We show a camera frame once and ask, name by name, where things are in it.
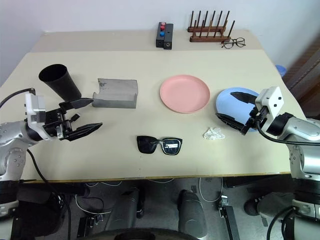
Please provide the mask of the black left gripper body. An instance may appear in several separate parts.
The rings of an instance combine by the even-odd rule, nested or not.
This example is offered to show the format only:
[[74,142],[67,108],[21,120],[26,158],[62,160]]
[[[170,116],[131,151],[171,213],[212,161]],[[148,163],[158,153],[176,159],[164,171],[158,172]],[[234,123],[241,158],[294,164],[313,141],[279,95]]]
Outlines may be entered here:
[[57,137],[59,140],[66,140],[67,132],[72,129],[71,121],[65,118],[68,110],[60,108],[47,111],[45,113],[45,123],[43,128],[50,137]]

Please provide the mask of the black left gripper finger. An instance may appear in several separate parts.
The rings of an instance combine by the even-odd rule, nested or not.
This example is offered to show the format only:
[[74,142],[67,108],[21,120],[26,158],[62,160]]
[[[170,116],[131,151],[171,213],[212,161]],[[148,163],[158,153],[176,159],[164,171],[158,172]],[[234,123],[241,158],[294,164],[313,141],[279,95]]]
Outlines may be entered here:
[[78,127],[76,130],[71,130],[66,134],[66,140],[74,141],[89,134],[93,133],[94,131],[98,130],[103,125],[102,122],[99,123],[90,123],[83,126]]
[[91,104],[93,101],[92,98],[79,98],[73,101],[62,102],[59,104],[59,107],[62,110],[80,109]]

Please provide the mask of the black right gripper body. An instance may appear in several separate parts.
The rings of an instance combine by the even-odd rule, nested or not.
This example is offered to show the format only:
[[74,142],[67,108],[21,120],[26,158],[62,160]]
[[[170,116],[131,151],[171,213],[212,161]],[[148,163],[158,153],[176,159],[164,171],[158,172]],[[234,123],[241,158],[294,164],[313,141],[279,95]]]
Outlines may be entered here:
[[249,129],[257,130],[257,124],[262,127],[267,119],[268,107],[263,106],[260,110],[255,106],[249,113],[249,119],[241,129],[241,134],[246,135]]

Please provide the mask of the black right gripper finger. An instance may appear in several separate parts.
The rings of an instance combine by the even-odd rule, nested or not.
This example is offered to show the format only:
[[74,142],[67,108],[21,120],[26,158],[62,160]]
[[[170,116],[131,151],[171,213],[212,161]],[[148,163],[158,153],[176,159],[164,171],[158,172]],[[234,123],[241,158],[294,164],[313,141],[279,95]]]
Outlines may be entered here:
[[226,125],[232,127],[233,129],[235,129],[241,133],[246,132],[245,125],[241,122],[236,121],[234,117],[231,117],[231,116],[223,114],[223,113],[218,113],[218,112],[216,112],[215,115],[217,116],[217,118],[219,120],[221,120]]
[[254,104],[257,99],[255,95],[239,91],[231,92],[230,95],[246,104]]

